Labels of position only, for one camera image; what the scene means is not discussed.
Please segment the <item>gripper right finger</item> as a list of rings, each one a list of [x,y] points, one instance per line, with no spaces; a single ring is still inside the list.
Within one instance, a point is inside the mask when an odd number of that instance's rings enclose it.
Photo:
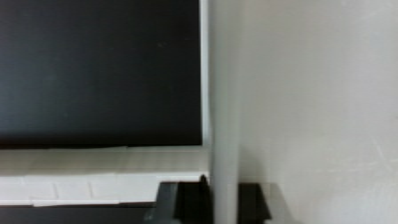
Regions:
[[[239,184],[239,224],[265,224],[273,219],[262,185]]]

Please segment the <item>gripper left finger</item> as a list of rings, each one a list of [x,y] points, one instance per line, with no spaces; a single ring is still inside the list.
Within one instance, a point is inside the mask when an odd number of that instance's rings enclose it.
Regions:
[[[207,176],[200,181],[162,182],[155,207],[143,224],[212,224],[212,190]]]

